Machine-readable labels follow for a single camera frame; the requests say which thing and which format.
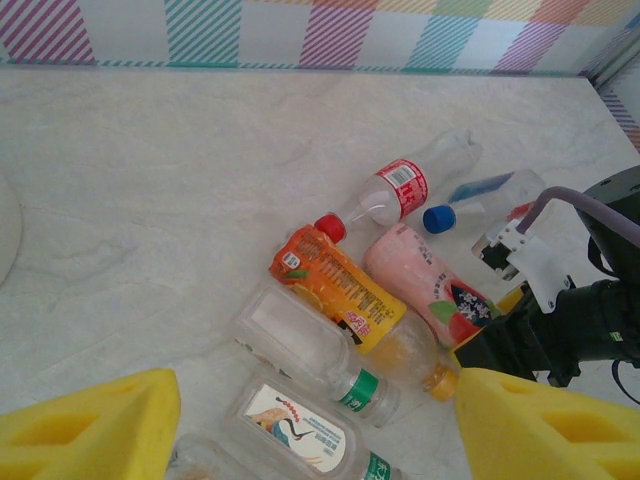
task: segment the striped wall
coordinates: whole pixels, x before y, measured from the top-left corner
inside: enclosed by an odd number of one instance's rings
[[[640,0],[0,0],[0,63],[588,75]]]
[[[601,92],[602,100],[640,153],[640,55]]]

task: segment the yellow sponge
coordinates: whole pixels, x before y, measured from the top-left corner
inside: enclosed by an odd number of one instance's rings
[[[479,368],[456,415],[475,480],[640,479],[640,413]]]
[[[162,479],[180,418],[158,369],[0,416],[0,480]]]

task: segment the red bottle cap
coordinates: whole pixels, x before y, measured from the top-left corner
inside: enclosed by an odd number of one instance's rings
[[[324,217],[320,217],[313,226],[322,233],[326,233],[333,243],[338,243],[347,236],[344,223],[333,213],[327,213]]]

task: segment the red bottle label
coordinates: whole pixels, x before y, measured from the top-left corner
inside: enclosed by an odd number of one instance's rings
[[[400,218],[409,215],[427,201],[427,180],[415,163],[399,158],[376,175],[384,178],[396,191],[400,201]]]
[[[511,210],[511,213],[509,213],[507,220],[511,221],[515,220],[516,218],[524,217],[527,213],[529,213],[531,207],[533,207],[533,202],[525,203],[524,205],[520,205],[519,207],[514,208],[513,210]]]

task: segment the white round object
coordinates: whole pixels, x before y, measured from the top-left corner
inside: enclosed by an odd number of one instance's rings
[[[20,204],[9,182],[0,174],[0,285],[13,265],[21,236]]]

